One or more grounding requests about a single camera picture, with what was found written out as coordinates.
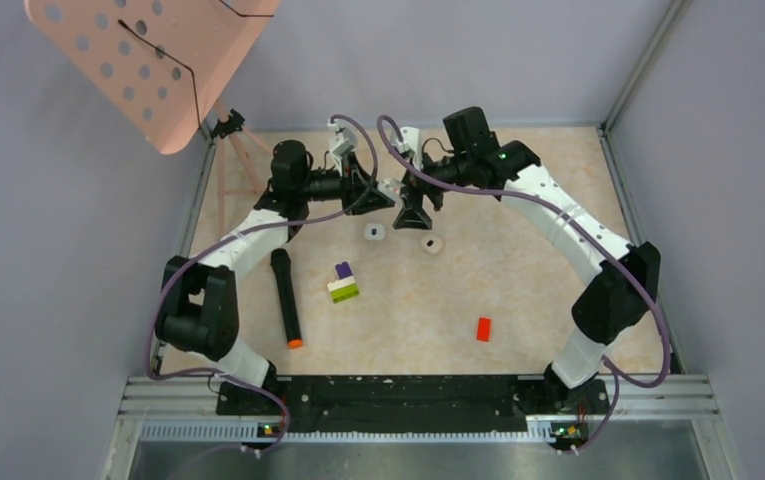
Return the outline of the beige earbud case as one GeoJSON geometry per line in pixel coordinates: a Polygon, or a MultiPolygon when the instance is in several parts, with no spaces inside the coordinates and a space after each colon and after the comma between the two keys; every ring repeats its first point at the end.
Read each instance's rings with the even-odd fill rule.
{"type": "Polygon", "coordinates": [[[421,238],[420,246],[427,254],[438,255],[444,248],[444,242],[434,234],[427,234],[421,238]]]}

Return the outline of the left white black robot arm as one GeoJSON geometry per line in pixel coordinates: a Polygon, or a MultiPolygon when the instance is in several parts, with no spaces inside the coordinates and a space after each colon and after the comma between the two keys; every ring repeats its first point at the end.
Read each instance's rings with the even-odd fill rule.
{"type": "Polygon", "coordinates": [[[237,284],[299,233],[309,221],[310,203],[338,200],[346,215],[392,206],[378,191],[374,172],[359,164],[355,149],[353,140],[332,139],[332,166],[316,168],[302,142],[278,143],[266,190],[247,217],[200,255],[176,256],[165,266],[155,336],[212,362],[193,375],[223,374],[243,382],[241,401],[255,413],[275,407],[279,388],[267,379],[274,370],[270,361],[240,336],[237,284]]]}

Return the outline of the white earbud case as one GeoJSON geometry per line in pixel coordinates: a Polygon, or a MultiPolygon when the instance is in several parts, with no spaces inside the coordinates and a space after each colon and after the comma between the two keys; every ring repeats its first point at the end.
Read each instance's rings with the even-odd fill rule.
{"type": "Polygon", "coordinates": [[[399,198],[401,195],[402,188],[403,188],[403,183],[399,180],[392,179],[392,178],[384,178],[379,183],[379,190],[391,198],[394,198],[394,197],[399,198]]]}
{"type": "Polygon", "coordinates": [[[363,236],[368,241],[382,241],[386,236],[386,229],[380,223],[367,223],[363,230],[363,236]]]}

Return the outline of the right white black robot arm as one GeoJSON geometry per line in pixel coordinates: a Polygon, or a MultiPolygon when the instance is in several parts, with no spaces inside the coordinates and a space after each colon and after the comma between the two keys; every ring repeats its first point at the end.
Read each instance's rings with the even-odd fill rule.
{"type": "Polygon", "coordinates": [[[447,192],[490,196],[526,218],[568,261],[584,290],[571,307],[575,328],[544,372],[544,397],[570,412],[620,334],[646,313],[661,318],[656,295],[661,266],[649,242],[633,245],[594,218],[552,177],[540,157],[519,140],[501,143],[484,111],[472,106],[443,120],[451,149],[439,161],[424,158],[387,115],[377,120],[388,152],[407,172],[410,200],[429,198],[435,210],[447,192]]]}

